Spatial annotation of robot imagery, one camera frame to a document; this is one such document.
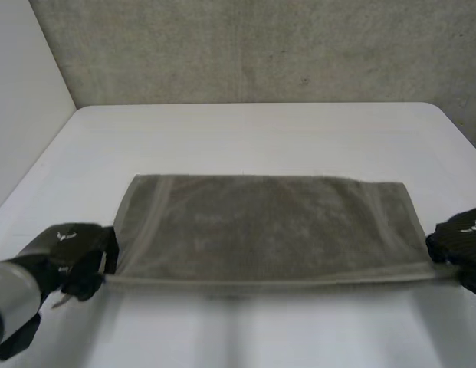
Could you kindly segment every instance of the gray wall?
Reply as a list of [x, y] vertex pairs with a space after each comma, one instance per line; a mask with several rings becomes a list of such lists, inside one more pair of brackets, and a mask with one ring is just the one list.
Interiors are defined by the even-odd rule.
[[426, 101], [476, 145], [476, 0], [31, 0], [78, 107]]

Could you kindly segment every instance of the gray towel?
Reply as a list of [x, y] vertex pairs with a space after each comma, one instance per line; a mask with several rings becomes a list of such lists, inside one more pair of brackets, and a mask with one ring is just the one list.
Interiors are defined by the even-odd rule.
[[324, 176], [136, 176], [112, 285], [241, 294], [447, 277], [401, 183]]

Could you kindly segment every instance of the white logo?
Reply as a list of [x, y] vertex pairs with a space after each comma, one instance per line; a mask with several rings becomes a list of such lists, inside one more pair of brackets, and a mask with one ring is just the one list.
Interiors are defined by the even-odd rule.
[[460, 232], [476, 232], [476, 220], [474, 220], [474, 226], [466, 228], [464, 230], [459, 230]]
[[68, 239], [72, 239], [72, 238], [75, 238], [76, 237], [76, 233], [73, 232], [72, 234], [69, 234], [69, 235], [61, 235], [60, 232], [57, 233], [57, 239], [59, 239], [60, 242], [62, 242], [63, 240], [68, 240]]

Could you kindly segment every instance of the white table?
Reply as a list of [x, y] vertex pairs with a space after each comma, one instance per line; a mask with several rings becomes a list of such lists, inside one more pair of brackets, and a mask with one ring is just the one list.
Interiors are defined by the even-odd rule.
[[[136, 173], [401, 181], [427, 233], [476, 206], [476, 150], [425, 103], [88, 107], [0, 208], [0, 259], [54, 223], [110, 225]], [[3, 366], [476, 366], [476, 297], [459, 287], [242, 302], [103, 290], [50, 310], [58, 298]]]

